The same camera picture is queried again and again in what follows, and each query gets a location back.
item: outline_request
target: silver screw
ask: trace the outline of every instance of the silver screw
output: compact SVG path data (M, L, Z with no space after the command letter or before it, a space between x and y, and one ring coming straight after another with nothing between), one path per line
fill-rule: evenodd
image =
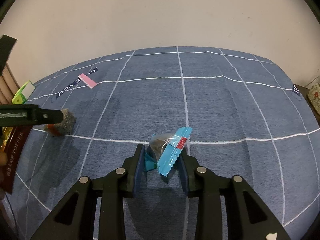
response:
M200 166L200 167L197 168L197 171L199 173L205 173L207 171L207 169L205 167Z
M116 174L124 174L125 169L124 168L118 168L116 169Z
M242 177L240 177L239 175L236 175L236 176L233 177L233 180L235 182L241 182L242 181Z
M81 177L81 178L79 179L79 181L80 181L80 183L84 184L84 183L87 183L87 182L89 181L89 178L86 177L86 176L84 176L84 177Z

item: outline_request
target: wall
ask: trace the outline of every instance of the wall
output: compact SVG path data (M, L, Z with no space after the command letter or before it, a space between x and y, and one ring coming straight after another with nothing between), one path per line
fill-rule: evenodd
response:
M18 39L18 83L116 52L211 46L267 57L298 84L320 75L320 25L304 0L16 0L0 35Z

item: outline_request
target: pink paper strip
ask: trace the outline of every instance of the pink paper strip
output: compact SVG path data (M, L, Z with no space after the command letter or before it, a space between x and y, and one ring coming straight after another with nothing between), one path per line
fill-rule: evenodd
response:
M86 76L85 74L81 74L78 76L86 85L88 85L89 88L94 88L97 83L94 82L91 78L89 78L88 76Z

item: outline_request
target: blue candy wrapper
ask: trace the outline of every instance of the blue candy wrapper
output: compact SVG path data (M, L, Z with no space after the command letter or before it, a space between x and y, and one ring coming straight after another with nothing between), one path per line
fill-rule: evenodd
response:
M191 132L191 127L181 127L174 134L153 136L145 155L145 171L158 168L160 174L167 176Z

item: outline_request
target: navy fabric tag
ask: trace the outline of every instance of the navy fabric tag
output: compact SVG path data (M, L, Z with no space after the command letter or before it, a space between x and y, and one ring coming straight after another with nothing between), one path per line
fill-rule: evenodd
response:
M95 67L93 70L91 70L89 73L87 73L86 75L90 75L94 72L97 72L98 69ZM74 85L78 84L81 81L80 78L77 78L75 81L73 81L70 85L66 86L63 90L61 90L57 96L56 96L56 100L59 96L61 96L64 92L66 92L68 89L70 89L71 87L73 87Z
M300 96L300 91L296 87L296 84L292 84L292 92L295 93L296 95Z

